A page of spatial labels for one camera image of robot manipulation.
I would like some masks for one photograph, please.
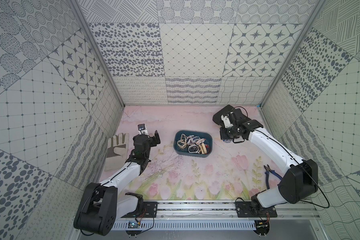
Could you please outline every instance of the metal frame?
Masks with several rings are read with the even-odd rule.
[[[289,64],[291,63],[292,59],[295,57],[295,55],[296,55],[298,49],[300,48],[302,42],[304,41],[307,34],[311,30],[311,28],[313,26],[313,22],[315,21],[315,19],[317,18],[317,16],[321,12],[321,10],[324,8],[326,2],[327,2],[327,0],[317,0],[316,4],[315,4],[315,6],[314,6],[314,8],[312,10],[312,13],[308,17],[307,21],[304,23],[304,26],[302,27],[298,38],[294,42],[294,44],[293,44],[287,58],[285,59],[283,65],[281,66],[279,72],[276,74],[275,80],[273,81],[273,83],[269,87],[267,93],[265,94],[263,100],[261,101],[261,103],[260,103],[261,107],[263,107],[264,104],[268,101],[269,96],[273,92],[274,87],[276,86],[278,81],[283,77],[284,72],[287,70],[287,68],[288,68]]]
[[[83,12],[81,11],[81,7],[77,0],[67,0],[69,6],[71,7],[71,10],[73,14],[76,17],[77,22],[81,26],[81,30],[84,32],[84,35],[87,37],[88,41],[91,43],[93,50],[95,51],[94,55],[99,60],[99,64],[101,69],[103,70],[103,73],[107,76],[108,80],[110,81],[110,84],[112,85],[112,89],[115,92],[117,98],[119,99],[122,107],[125,107],[125,103],[123,99],[120,96],[119,91],[117,90],[117,87],[115,83],[113,82],[112,76],[110,75],[110,72],[107,68],[106,62],[103,58],[103,55],[101,54],[99,47],[96,44],[95,38],[93,37],[91,30],[89,29],[87,20],[84,17]]]

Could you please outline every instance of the star pattern tile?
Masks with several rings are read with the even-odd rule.
[[[106,77],[81,30],[56,48],[48,58],[89,112],[102,91]]]
[[[235,24],[223,76],[274,77],[302,24]]]

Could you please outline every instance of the grid pattern tile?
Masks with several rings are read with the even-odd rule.
[[[165,76],[221,77],[232,27],[231,24],[161,24]]]
[[[0,94],[0,149],[53,174],[87,115],[44,59]]]
[[[304,112],[344,173],[360,170],[360,62],[353,59]]]

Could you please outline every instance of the wavy line pattern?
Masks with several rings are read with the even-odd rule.
[[[165,78],[168,103],[214,104],[221,78]]]
[[[360,239],[360,197],[346,177],[322,186],[331,207],[317,211],[332,239]],[[322,194],[312,197],[315,204],[326,205]]]
[[[105,159],[106,140],[101,128],[89,115],[55,176],[84,189],[87,183],[94,180]]]
[[[317,163],[319,166],[319,185],[344,176],[303,115],[297,118],[280,140],[298,155],[305,159],[312,159]]]

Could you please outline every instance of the dot pattern tile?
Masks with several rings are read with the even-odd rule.
[[[281,81],[304,112],[351,58],[341,47],[312,28]]]
[[[0,150],[0,239],[15,239],[52,175]]]
[[[230,24],[161,24],[165,75],[221,77],[232,27]]]
[[[341,170],[360,170],[360,62],[355,58],[304,112]]]
[[[112,76],[164,76],[157,23],[91,23]]]

